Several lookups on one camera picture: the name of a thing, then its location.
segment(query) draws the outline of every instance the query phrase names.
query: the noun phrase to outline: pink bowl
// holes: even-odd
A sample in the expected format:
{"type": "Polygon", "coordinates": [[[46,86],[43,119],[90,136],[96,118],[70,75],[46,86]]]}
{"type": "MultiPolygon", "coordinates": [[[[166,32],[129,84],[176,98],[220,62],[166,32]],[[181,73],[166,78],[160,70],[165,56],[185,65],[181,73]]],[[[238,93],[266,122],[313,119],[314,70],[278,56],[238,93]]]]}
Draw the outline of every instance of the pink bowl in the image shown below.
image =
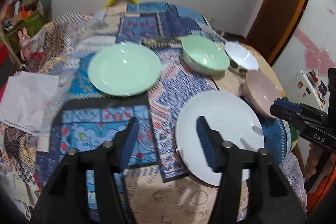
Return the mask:
{"type": "Polygon", "coordinates": [[[244,96],[249,105],[266,118],[276,118],[269,112],[274,100],[281,98],[273,82],[259,70],[249,70],[244,83],[244,96]]]}

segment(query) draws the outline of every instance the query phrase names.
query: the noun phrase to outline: screw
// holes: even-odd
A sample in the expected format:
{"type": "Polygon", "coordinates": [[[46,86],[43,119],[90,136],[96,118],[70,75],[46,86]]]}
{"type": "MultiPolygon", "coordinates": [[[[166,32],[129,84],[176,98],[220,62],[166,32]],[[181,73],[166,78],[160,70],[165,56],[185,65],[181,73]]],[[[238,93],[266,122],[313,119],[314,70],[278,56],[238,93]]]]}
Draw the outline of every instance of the screw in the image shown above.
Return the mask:
{"type": "Polygon", "coordinates": [[[230,141],[223,141],[222,146],[224,146],[225,148],[231,148],[233,146],[233,143],[231,143],[230,141]]]}
{"type": "Polygon", "coordinates": [[[110,148],[113,146],[113,141],[106,141],[105,143],[103,143],[103,147],[105,148],[110,148]]]}
{"type": "Polygon", "coordinates": [[[262,154],[263,156],[265,156],[265,155],[268,154],[268,151],[265,148],[261,148],[261,149],[259,149],[259,153],[262,154]]]}
{"type": "Polygon", "coordinates": [[[70,155],[70,156],[73,156],[74,154],[76,154],[77,153],[77,149],[76,148],[71,148],[71,149],[69,149],[69,151],[68,151],[68,155],[70,155]]]}

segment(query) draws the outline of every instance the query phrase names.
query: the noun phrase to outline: wooden door frame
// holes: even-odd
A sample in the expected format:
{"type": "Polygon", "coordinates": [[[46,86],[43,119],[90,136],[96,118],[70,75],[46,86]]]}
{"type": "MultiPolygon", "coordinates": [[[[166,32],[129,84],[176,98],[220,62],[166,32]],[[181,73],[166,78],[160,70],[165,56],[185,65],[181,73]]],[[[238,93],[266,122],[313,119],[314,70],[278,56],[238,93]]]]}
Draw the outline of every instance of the wooden door frame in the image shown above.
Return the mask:
{"type": "MultiPolygon", "coordinates": [[[[261,17],[261,15],[265,12],[265,7],[266,7],[266,3],[268,0],[264,0],[260,10],[258,12],[258,15],[251,27],[251,30],[249,31],[249,34],[252,34],[254,31],[254,28],[257,27],[257,22],[259,20],[259,18],[261,17]]],[[[305,8],[307,7],[308,4],[308,0],[300,0],[299,4],[295,10],[295,13],[293,15],[292,20],[290,21],[290,24],[288,25],[286,31],[284,32],[283,36],[281,37],[279,43],[277,44],[276,48],[273,50],[273,52],[271,53],[270,57],[267,59],[267,63],[270,65],[273,65],[274,62],[276,61],[276,58],[280,55],[280,53],[282,52],[282,50],[284,49],[284,47],[286,46],[286,44],[288,43],[289,39],[291,38],[292,34],[294,33],[297,25],[300,22],[300,19],[303,15],[303,12],[305,11],[305,8]]]]}

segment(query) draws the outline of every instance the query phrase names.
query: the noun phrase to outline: tablecloth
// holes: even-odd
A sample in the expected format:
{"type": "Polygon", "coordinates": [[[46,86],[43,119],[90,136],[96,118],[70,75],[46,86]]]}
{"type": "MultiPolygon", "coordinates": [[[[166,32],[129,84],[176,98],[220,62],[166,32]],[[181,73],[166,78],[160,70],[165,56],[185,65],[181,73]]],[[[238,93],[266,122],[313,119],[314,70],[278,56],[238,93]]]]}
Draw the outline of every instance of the tablecloth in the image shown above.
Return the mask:
{"type": "MultiPolygon", "coordinates": [[[[192,72],[181,60],[179,48],[179,36],[189,34],[225,42],[201,14],[167,3],[118,5],[94,16],[70,11],[45,25],[31,39],[33,60],[26,64],[27,70],[59,75],[62,80],[57,96],[48,105],[39,136],[50,137],[44,152],[36,152],[38,137],[1,125],[2,163],[7,172],[20,173],[16,184],[29,185],[27,193],[21,195],[22,204],[34,206],[39,191],[69,148],[94,149],[122,130],[130,115],[137,115],[142,121],[142,131],[130,169],[116,175],[130,221],[134,221],[131,210],[138,223],[208,220],[217,190],[196,178],[186,177],[188,172],[175,152],[175,122],[183,105],[199,92],[224,88],[241,96],[243,79],[229,70],[224,77],[214,79],[192,72]],[[100,92],[87,76],[88,63],[94,53],[124,42],[142,43],[152,48],[164,65],[159,82],[147,94],[128,101],[100,92]]],[[[290,152],[291,135],[286,123],[281,120],[278,123],[274,124],[283,131],[271,132],[268,143],[276,145],[268,148],[280,163],[290,152]]],[[[97,218],[90,171],[87,180],[91,216],[97,218]]],[[[247,203],[248,189],[243,183],[238,218],[244,217],[247,203]]]]}

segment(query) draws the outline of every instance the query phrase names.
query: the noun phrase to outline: pink bunny toy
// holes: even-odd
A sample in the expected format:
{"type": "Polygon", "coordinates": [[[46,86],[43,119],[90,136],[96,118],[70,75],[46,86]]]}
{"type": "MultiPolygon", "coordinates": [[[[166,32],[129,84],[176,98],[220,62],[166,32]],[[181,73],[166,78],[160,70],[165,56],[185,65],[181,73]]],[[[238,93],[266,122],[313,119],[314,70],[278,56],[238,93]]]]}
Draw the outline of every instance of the pink bunny toy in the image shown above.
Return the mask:
{"type": "Polygon", "coordinates": [[[27,34],[27,29],[23,28],[21,31],[17,32],[17,35],[19,36],[19,45],[20,45],[20,53],[21,53],[21,59],[23,61],[30,61],[30,48],[29,48],[29,38],[30,36],[27,34]]]}

